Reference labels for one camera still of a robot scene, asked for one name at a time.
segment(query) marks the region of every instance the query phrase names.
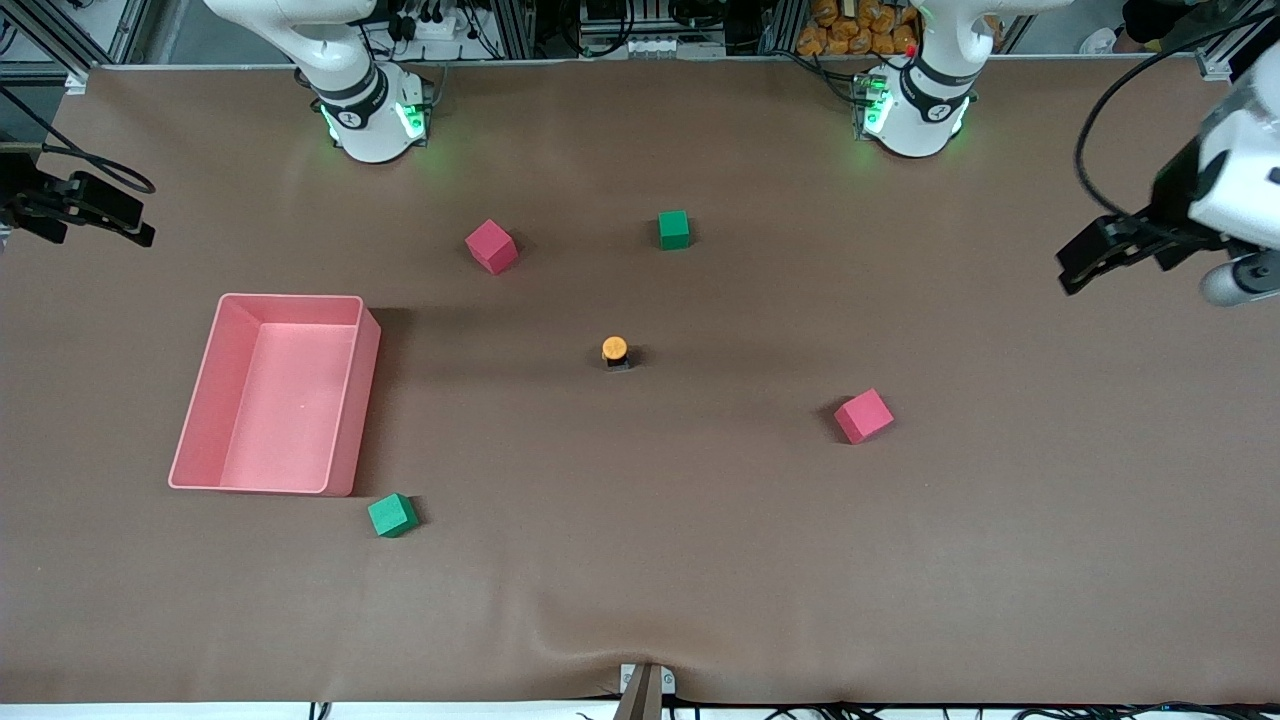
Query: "pink bin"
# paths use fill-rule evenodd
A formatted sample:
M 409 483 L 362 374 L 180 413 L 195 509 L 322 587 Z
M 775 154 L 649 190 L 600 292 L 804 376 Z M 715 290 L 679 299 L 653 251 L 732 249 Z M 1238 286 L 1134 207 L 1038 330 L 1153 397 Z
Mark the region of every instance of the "pink bin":
M 169 487 L 351 495 L 380 337 L 358 297 L 224 295 Z

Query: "orange button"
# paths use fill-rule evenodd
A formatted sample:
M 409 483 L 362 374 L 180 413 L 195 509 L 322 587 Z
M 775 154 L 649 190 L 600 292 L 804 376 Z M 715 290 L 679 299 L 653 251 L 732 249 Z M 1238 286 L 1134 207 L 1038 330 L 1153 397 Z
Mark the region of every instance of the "orange button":
M 600 356 L 605 360 L 622 360 L 627 356 L 627 341 L 618 336 L 605 340 L 600 347 Z

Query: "cube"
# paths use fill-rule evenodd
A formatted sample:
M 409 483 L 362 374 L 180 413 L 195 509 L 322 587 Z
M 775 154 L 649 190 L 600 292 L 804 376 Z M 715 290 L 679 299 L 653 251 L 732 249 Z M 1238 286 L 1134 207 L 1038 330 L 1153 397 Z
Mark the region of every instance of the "cube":
M 399 537 L 417 527 L 413 503 L 398 492 L 370 505 L 369 519 L 374 521 L 374 530 L 384 538 Z
M 507 269 L 516 261 L 520 252 L 516 250 L 516 241 L 511 240 L 507 231 L 498 227 L 493 220 L 485 220 L 474 233 L 467 236 L 467 249 L 476 263 L 484 265 L 490 274 Z
M 836 410 L 836 421 L 845 430 L 849 442 L 858 445 L 892 423 L 893 414 L 873 388 L 841 405 Z
M 663 250 L 689 247 L 689 215 L 684 210 L 658 213 L 658 246 Z

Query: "tabletop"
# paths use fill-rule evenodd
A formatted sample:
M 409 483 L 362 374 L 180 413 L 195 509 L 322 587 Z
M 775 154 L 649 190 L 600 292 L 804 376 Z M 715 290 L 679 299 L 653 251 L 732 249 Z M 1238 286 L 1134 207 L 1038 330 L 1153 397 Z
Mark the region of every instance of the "tabletop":
M 378 167 L 288 72 L 93 73 L 58 124 L 156 242 L 0 258 L 0 700 L 1280 700 L 1280 305 L 1204 304 L 1208 256 L 1056 283 L 1129 63 L 995 61 L 923 160 L 790 63 L 457 68 Z M 1096 179 L 1140 206 L 1222 92 L 1144 73 Z M 352 497 L 166 486 L 225 292 L 372 309 Z M 425 525 L 376 537 L 390 492 Z

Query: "shoe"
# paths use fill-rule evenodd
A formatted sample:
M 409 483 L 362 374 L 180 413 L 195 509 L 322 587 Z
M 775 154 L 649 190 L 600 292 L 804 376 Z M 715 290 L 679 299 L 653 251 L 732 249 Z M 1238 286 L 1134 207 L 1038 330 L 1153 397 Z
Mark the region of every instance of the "shoe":
M 1110 55 L 1115 44 L 1116 31 L 1108 27 L 1098 28 L 1080 44 L 1080 55 Z

